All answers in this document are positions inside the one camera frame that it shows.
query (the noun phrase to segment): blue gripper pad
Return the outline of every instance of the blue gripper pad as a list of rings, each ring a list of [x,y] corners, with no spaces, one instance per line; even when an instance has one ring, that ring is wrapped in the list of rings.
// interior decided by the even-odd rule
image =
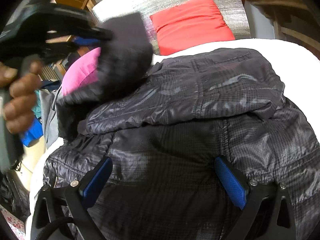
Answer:
[[[107,158],[98,169],[87,187],[83,190],[82,206],[87,209],[93,207],[97,201],[103,187],[107,183],[112,173],[113,163],[111,158]]]
[[[231,164],[223,156],[217,157],[214,160],[214,170],[232,203],[242,210],[246,204],[249,187],[245,183],[239,181],[234,174],[235,169],[232,168]]]

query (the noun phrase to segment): finger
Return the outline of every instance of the finger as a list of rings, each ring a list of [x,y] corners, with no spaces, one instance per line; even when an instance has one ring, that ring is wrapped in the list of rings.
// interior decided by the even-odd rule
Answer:
[[[32,94],[35,90],[39,89],[40,85],[41,81],[39,77],[29,73],[11,84],[10,95],[15,98]]]
[[[14,120],[7,121],[7,129],[12,134],[24,132],[32,125],[34,118],[35,116],[32,111],[24,113]]]
[[[35,75],[40,75],[42,72],[43,64],[40,60],[35,60],[30,64],[30,72]]]
[[[4,118],[6,120],[13,120],[26,111],[30,111],[36,102],[37,97],[35,93],[14,98],[4,106]]]
[[[17,69],[9,68],[0,63],[0,87],[10,84],[17,75],[17,72]]]

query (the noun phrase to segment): plaid pattern fabric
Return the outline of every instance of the plaid pattern fabric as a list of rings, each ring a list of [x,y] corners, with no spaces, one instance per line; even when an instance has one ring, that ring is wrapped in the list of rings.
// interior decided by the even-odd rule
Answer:
[[[240,212],[213,171],[223,154],[248,178],[288,185],[307,239],[320,220],[319,143],[283,90],[252,49],[166,59],[132,95],[93,110],[44,181],[65,186],[107,155],[113,172],[89,210],[107,239],[218,240]]]

